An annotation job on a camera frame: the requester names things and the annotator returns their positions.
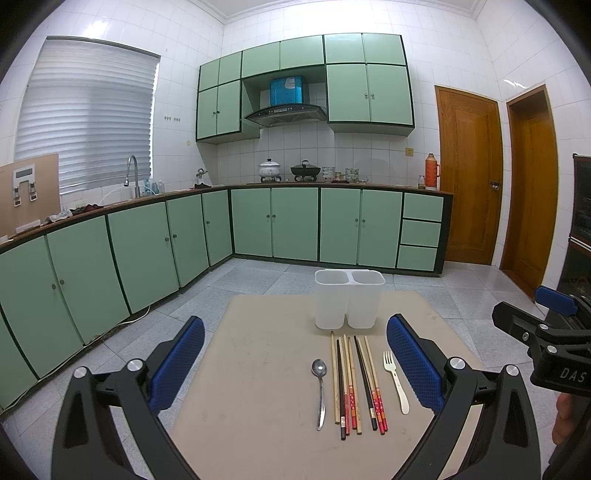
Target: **wooden chopstick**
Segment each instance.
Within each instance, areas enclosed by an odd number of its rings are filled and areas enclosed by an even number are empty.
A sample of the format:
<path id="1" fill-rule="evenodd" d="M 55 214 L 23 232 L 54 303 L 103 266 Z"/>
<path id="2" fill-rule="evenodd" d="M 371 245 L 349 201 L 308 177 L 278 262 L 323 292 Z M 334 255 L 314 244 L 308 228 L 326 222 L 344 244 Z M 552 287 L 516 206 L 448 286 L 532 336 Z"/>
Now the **wooden chopstick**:
<path id="1" fill-rule="evenodd" d="M 336 353 L 335 353 L 335 333 L 330 332 L 330 351 L 332 354 L 333 361 L 333 393 L 335 395 L 335 423 L 340 423 L 340 412 L 339 412 L 339 373 L 336 369 Z"/>
<path id="2" fill-rule="evenodd" d="M 361 368 L 361 376 L 363 377 L 363 386 L 365 387 L 365 399 L 368 401 L 368 408 L 369 408 L 369 416 L 371 418 L 371 427 L 373 431 L 378 429 L 378 421 L 375 416 L 375 409 L 374 409 L 374 402 L 371 398 L 371 391 L 369 389 L 369 378 L 368 373 L 365 369 L 365 364 L 363 363 L 363 350 L 361 350 L 361 345 L 357 340 L 357 336 L 353 336 L 355 338 L 355 347 L 357 348 L 357 358 L 359 358 L 359 367 Z"/>
<path id="3" fill-rule="evenodd" d="M 363 351 L 363 346 L 361 346 L 361 355 L 363 357 L 363 364 L 366 368 L 366 374 L 368 376 L 368 384 L 369 384 L 369 389 L 371 390 L 371 398 L 374 402 L 375 416 L 378 419 L 379 432 L 383 435 L 384 434 L 384 423 L 382 422 L 382 416 L 379 412 L 378 396 L 375 394 L 374 379 L 372 378 L 371 373 L 369 373 L 369 370 L 371 367 L 369 366 L 368 360 L 365 357 L 365 352 Z"/>
<path id="4" fill-rule="evenodd" d="M 351 365 L 351 383 L 353 385 L 353 399 L 355 400 L 355 421 L 357 422 L 357 435 L 361 435 L 361 409 L 359 408 L 359 390 L 357 389 L 357 379 L 355 378 L 355 362 L 353 361 L 351 337 L 347 337 L 347 351 L 349 352 L 349 363 Z"/>
<path id="5" fill-rule="evenodd" d="M 345 434 L 349 435 L 351 433 L 351 422 L 349 420 L 349 384 L 347 382 L 347 362 L 345 361 L 345 344 L 343 342 L 344 340 L 342 339 L 341 344 L 343 345 L 343 348 L 341 348 L 340 350 L 340 361 L 343 365 L 343 398 L 345 399 Z"/>
<path id="6" fill-rule="evenodd" d="M 341 361 L 340 354 L 340 343 L 339 339 L 336 339 L 336 352 L 337 361 L 339 363 L 339 411 L 340 411 L 340 439 L 345 440 L 346 436 L 346 423 L 345 423 L 345 391 L 343 386 L 343 363 Z"/>
<path id="7" fill-rule="evenodd" d="M 349 381 L 349 403 L 351 410 L 351 428 L 357 430 L 357 416 L 355 411 L 355 394 L 353 393 L 353 379 L 351 374 L 351 359 L 349 358 L 349 342 L 347 336 L 343 335 L 343 344 L 345 345 L 345 362 L 347 363 L 347 380 Z"/>
<path id="8" fill-rule="evenodd" d="M 374 357 L 371 354 L 371 349 L 369 348 L 369 340 L 368 340 L 367 335 L 365 335 L 365 346 L 368 348 L 369 363 L 371 365 L 371 371 L 374 376 L 375 395 L 378 397 L 379 414 L 382 417 L 382 423 L 384 424 L 384 431 L 387 432 L 388 431 L 388 422 L 386 421 L 386 413 L 384 412 L 384 404 L 382 403 L 382 394 L 379 391 L 378 373 L 375 371 Z"/>

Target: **faucet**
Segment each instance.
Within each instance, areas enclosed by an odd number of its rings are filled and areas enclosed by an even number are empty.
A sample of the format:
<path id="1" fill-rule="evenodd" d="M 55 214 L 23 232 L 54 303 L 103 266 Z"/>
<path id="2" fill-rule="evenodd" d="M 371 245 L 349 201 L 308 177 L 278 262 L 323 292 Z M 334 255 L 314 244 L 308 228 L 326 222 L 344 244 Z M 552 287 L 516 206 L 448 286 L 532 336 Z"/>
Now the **faucet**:
<path id="1" fill-rule="evenodd" d="M 139 183 L 138 183 L 138 161 L 135 155 L 131 155 L 127 161 L 127 175 L 125 175 L 124 187 L 129 187 L 129 168 L 131 167 L 131 159 L 134 159 L 134 170 L 135 170 L 135 198 L 139 198 Z"/>

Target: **orange thermos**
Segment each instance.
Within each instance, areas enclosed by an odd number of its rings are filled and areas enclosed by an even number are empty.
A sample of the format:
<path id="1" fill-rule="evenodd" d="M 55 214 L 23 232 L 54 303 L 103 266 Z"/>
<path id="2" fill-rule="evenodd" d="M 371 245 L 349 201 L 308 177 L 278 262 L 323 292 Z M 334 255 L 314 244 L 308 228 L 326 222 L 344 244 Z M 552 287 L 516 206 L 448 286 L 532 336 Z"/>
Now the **orange thermos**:
<path id="1" fill-rule="evenodd" d="M 437 188 L 437 178 L 439 177 L 439 163 L 432 153 L 425 159 L 425 186 Z"/>

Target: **black chopstick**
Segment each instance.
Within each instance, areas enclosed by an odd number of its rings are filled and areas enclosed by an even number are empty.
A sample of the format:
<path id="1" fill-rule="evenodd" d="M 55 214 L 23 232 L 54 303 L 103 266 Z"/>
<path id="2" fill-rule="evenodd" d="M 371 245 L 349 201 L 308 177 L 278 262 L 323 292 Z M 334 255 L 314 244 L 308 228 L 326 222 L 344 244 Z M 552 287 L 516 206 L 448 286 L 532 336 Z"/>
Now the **black chopstick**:
<path id="1" fill-rule="evenodd" d="M 340 408 L 340 439 L 347 438 L 347 428 L 345 423 L 345 386 L 343 385 L 343 363 L 340 361 L 340 343 L 336 339 L 336 357 L 339 362 L 339 408 Z"/>
<path id="2" fill-rule="evenodd" d="M 359 358 L 359 366 L 361 367 L 361 376 L 363 377 L 363 386 L 365 387 L 365 398 L 368 401 L 369 407 L 369 416 L 371 417 L 371 427 L 373 431 L 378 429 L 378 420 L 375 416 L 375 409 L 374 409 L 374 399 L 371 397 L 371 389 L 369 387 L 369 379 L 368 373 L 365 369 L 365 364 L 363 363 L 363 355 L 361 355 L 361 346 L 359 345 L 359 341 L 357 337 L 354 335 L 355 338 L 355 346 L 357 347 L 357 357 Z"/>

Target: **silver screw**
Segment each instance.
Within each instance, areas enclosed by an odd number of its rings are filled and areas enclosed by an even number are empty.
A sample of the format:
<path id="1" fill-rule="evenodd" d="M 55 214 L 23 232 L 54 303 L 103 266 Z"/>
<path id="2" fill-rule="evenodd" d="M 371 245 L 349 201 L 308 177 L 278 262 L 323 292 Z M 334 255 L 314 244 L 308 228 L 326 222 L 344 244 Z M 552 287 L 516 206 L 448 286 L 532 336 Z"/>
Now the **silver screw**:
<path id="1" fill-rule="evenodd" d="M 86 367 L 78 367 L 76 368 L 76 370 L 74 370 L 74 376 L 76 378 L 82 378 L 86 376 L 87 372 L 88 370 L 86 369 Z"/>
<path id="2" fill-rule="evenodd" d="M 505 368 L 510 376 L 516 377 L 519 375 L 519 369 L 515 365 L 507 365 Z"/>
<path id="3" fill-rule="evenodd" d="M 136 360 L 132 360 L 131 362 L 127 363 L 127 370 L 130 372 L 137 372 L 143 366 L 144 363 L 139 358 L 137 358 Z"/>
<path id="4" fill-rule="evenodd" d="M 466 366 L 466 362 L 458 357 L 452 358 L 449 361 L 449 364 L 452 366 L 452 368 L 455 368 L 456 370 L 461 370 Z"/>

